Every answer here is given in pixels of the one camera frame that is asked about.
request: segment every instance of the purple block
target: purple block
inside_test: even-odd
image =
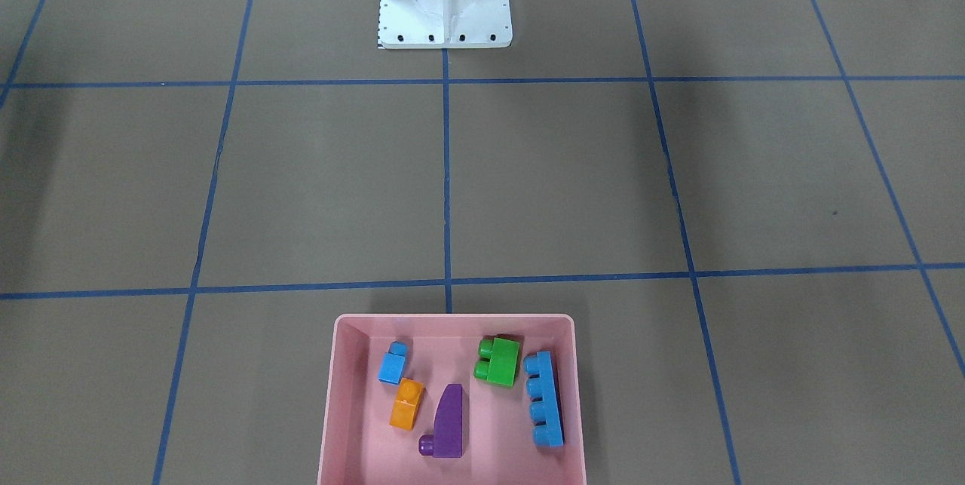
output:
[[[426,457],[462,457],[462,385],[449,383],[435,410],[432,434],[419,439],[419,452]]]

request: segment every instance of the building block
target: building block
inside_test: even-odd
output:
[[[382,358],[382,366],[378,369],[378,380],[383,383],[399,385],[403,378],[403,368],[406,368],[406,357],[409,348],[401,342],[392,342],[389,352]]]
[[[432,434],[419,439],[419,453],[438,459],[462,457],[462,385],[449,383],[435,409]]]
[[[479,342],[479,357],[473,375],[484,382],[511,388],[516,381],[519,342],[495,337]]]
[[[425,387],[420,382],[402,378],[399,390],[396,392],[396,402],[392,405],[392,416],[389,424],[406,430],[412,430],[416,424],[416,413],[419,412],[421,393]]]
[[[526,393],[533,399],[530,404],[530,417],[535,425],[533,441],[538,447],[560,447],[562,420],[559,419],[559,399],[550,352],[529,355],[523,359],[523,367],[530,376],[526,380]]]

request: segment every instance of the pink box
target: pink box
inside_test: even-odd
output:
[[[485,336],[522,343],[512,389],[473,378]],[[376,379],[393,341],[409,347],[404,377],[425,384],[411,432],[389,426],[396,386]],[[565,445],[537,448],[528,416],[522,358],[553,354]],[[419,454],[449,383],[465,390],[464,453]],[[335,321],[318,485],[586,485],[583,424],[576,376],[576,333],[567,315],[342,315]]]

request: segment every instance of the small blue block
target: small blue block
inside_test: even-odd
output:
[[[409,348],[401,342],[392,342],[389,352],[382,358],[382,366],[378,369],[378,380],[383,383],[399,385],[403,378],[403,368],[406,368],[406,355]]]
[[[535,425],[533,441],[544,447],[562,445],[562,420],[559,419],[559,399],[556,380],[553,378],[553,359],[548,351],[540,351],[523,359],[530,379],[526,381],[526,393],[533,399],[530,417]]]

